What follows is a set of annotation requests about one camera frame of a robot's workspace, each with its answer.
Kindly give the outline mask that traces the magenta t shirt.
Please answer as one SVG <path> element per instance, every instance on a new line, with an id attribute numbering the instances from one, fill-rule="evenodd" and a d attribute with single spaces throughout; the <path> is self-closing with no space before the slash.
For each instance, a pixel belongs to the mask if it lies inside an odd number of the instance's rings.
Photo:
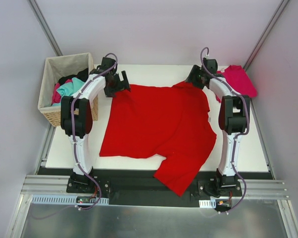
<path id="1" fill-rule="evenodd" d="M 218 70 L 217 73 L 223 75 L 235 91 L 250 98 L 257 97 L 258 92 L 242 66 L 230 65 L 225 69 Z"/>

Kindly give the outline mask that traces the red t shirt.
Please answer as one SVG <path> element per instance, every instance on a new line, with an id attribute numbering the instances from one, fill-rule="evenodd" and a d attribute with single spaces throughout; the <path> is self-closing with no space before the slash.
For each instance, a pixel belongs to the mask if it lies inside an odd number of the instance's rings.
<path id="1" fill-rule="evenodd" d="M 132 85 L 112 100 L 99 155 L 164 157 L 154 177 L 181 196 L 211 154 L 217 136 L 206 94 L 190 83 Z"/>

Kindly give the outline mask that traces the wicker basket with cloth liner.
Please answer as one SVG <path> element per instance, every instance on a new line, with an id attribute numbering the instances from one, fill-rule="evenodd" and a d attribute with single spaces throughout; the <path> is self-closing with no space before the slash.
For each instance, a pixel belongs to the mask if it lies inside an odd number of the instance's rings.
<path id="1" fill-rule="evenodd" d="M 61 124 L 61 99 L 76 93 L 93 69 L 91 53 L 45 59 L 38 110 L 52 126 Z"/>

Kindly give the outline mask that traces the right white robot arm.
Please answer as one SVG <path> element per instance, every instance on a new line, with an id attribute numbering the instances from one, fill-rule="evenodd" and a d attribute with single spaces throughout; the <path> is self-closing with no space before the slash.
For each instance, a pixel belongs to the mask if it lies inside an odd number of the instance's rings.
<path id="1" fill-rule="evenodd" d="M 185 81 L 200 89 L 206 87 L 221 98 L 218 122 L 223 133 L 222 155 L 214 181 L 203 188 L 207 195 L 220 197 L 238 186 L 237 160 L 242 136 L 249 133 L 250 97 L 236 92 L 217 74 L 215 59 L 202 58 L 201 63 L 192 67 Z"/>

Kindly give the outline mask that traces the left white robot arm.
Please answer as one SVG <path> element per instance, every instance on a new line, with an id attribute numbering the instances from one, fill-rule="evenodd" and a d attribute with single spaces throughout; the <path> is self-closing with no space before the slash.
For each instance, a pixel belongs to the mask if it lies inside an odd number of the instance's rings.
<path id="1" fill-rule="evenodd" d="M 88 148 L 88 137 L 93 126 L 93 100 L 101 91 L 106 97 L 113 98 L 117 92 L 131 90 L 126 72 L 119 74 L 117 68 L 117 56 L 114 53 L 106 54 L 101 64 L 89 73 L 81 88 L 61 99 L 61 128 L 72 145 L 73 173 L 82 176 L 77 185 L 85 193 L 92 192 L 95 187 L 94 179 L 90 178 L 93 167 Z"/>

